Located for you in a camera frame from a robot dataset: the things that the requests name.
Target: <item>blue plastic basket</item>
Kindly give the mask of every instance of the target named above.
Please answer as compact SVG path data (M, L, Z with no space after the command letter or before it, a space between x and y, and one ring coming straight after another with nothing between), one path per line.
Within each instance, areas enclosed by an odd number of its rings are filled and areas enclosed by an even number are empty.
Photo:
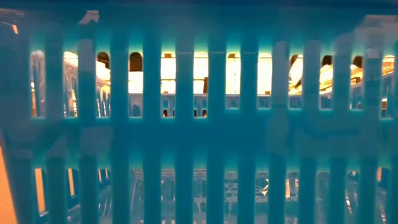
M395 3L141 3L0 8L0 130L18 223L398 223L398 79L382 72L398 55ZM175 94L160 93L166 51ZM208 94L193 94L197 51ZM96 79L100 52L109 82ZM143 57L143 94L128 91L131 52ZM226 95L231 52L238 95ZM261 52L272 91L258 96ZM290 96L293 54L303 87ZM363 79L352 84L355 55Z

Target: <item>plastic basket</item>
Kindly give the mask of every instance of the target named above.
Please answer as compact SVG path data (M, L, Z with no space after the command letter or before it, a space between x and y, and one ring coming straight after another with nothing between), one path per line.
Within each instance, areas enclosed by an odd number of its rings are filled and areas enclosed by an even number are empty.
M302 3L1 8L0 129L17 222L398 223L397 60L382 69L398 53L396 6ZM129 70L131 52L141 68ZM208 56L200 94L196 52ZM272 89L257 95L263 52ZM226 90L230 53L238 94ZM325 55L333 91L320 92ZM163 58L175 78L163 79ZM143 93L130 93L142 70ZM174 81L175 93L160 92Z

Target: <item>teal plastic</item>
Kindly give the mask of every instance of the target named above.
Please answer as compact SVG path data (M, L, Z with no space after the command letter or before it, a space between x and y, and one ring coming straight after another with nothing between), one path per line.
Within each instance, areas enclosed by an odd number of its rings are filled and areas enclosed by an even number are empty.
M383 56L397 57L398 11L387 1L307 3L5 4L0 130L18 223L398 223L397 72L381 77ZM45 57L32 57L37 49ZM67 75L65 50L80 65ZM95 74L102 51L111 68L111 95L103 97ZM163 51L177 57L175 95L160 94ZM208 52L207 96L192 91L194 51ZM127 91L130 52L144 58L143 95ZM233 52L241 55L238 96L225 94ZM272 54L271 96L257 97L260 52ZM304 58L302 96L288 96L293 54ZM333 55L333 93L320 96L324 55ZM364 57L364 81L350 88L355 55ZM31 76L35 86L45 80L44 92L35 91L37 118ZM78 117L66 90L76 93ZM40 214L36 168L45 174ZM300 182L288 199L286 179ZM202 216L198 198L206 201ZM112 209L103 207L109 200ZM164 201L174 206L166 216Z

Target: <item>plastic crate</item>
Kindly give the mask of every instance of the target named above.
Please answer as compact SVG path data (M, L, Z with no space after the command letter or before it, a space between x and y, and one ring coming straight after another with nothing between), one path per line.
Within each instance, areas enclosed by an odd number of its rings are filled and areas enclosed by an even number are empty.
M140 3L0 8L1 142L18 223L398 223L398 82L382 72L398 53L395 3ZM208 94L193 93L196 51L208 54ZM96 78L100 52L110 81ZM129 93L131 52L143 57L143 94ZM240 94L226 94L231 52ZM272 91L257 95L262 52ZM293 54L301 95L288 94ZM324 55L333 91L320 93ZM352 84L355 55L363 79Z

